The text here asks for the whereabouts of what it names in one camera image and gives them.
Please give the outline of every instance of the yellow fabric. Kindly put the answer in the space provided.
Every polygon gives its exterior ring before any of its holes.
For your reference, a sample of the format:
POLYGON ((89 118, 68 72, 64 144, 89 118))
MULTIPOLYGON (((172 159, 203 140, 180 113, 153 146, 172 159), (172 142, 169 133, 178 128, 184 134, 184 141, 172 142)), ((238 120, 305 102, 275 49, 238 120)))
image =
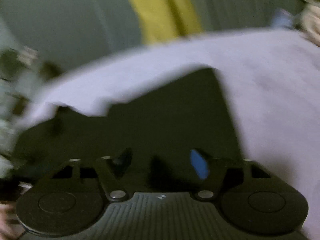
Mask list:
POLYGON ((190 0, 129 0, 150 44, 202 31, 190 0))

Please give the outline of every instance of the ridged plastic surface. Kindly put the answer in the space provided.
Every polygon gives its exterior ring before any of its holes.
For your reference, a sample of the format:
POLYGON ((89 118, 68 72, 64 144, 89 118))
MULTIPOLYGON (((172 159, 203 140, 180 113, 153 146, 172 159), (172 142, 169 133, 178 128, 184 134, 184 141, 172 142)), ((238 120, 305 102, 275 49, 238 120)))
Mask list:
MULTIPOLYGON (((25 233, 20 239, 46 238, 25 233)), ((223 220, 214 205, 198 202, 189 193, 135 193, 126 202, 111 204, 90 228, 58 239, 306 240, 298 232, 275 237, 242 232, 223 220)))

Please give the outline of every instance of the silver rivet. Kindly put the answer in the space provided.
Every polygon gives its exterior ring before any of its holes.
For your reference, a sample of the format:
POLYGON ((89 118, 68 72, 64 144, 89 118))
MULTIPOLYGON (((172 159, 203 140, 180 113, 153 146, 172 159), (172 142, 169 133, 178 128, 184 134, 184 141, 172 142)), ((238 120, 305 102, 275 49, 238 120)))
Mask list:
POLYGON ((213 197, 213 192, 210 190, 201 190, 198 192, 198 196, 200 198, 212 198, 213 197))
POLYGON ((123 190, 114 190, 110 193, 110 197, 114 199, 119 199, 125 197, 125 192, 123 190))

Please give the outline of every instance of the blue object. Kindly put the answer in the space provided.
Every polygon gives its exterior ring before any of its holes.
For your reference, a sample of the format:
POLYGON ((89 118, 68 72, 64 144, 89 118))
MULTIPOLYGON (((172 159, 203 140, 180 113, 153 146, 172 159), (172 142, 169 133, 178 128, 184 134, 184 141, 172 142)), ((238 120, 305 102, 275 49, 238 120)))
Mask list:
POLYGON ((196 150, 191 150, 190 161, 200 179, 206 179, 209 176, 207 161, 196 150))
POLYGON ((283 9, 277 9, 273 15, 271 28, 288 28, 293 29, 292 14, 283 9))

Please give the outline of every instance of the blurry hand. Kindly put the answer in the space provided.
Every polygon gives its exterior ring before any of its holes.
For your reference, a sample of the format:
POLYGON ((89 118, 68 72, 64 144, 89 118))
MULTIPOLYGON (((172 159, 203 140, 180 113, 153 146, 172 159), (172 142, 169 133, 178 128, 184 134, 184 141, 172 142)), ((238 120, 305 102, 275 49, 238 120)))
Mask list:
POLYGON ((24 229, 17 221, 14 202, 0 203, 0 240, 17 239, 24 229))

